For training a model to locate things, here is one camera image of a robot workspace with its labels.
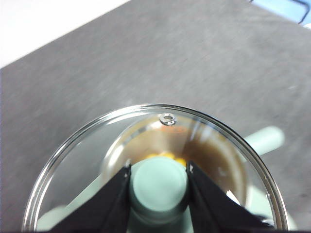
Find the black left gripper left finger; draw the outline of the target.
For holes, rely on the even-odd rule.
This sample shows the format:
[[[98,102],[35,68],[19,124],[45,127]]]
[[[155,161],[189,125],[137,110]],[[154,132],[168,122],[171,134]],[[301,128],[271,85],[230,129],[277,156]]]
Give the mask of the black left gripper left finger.
[[[131,166],[122,167],[91,199],[65,217],[51,233],[125,233]]]

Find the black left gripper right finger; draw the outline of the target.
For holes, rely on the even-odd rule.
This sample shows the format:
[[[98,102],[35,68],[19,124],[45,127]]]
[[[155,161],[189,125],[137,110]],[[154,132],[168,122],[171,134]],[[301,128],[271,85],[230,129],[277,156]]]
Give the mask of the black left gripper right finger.
[[[270,233],[263,223],[229,198],[192,161],[186,168],[190,188],[190,215],[195,233]]]

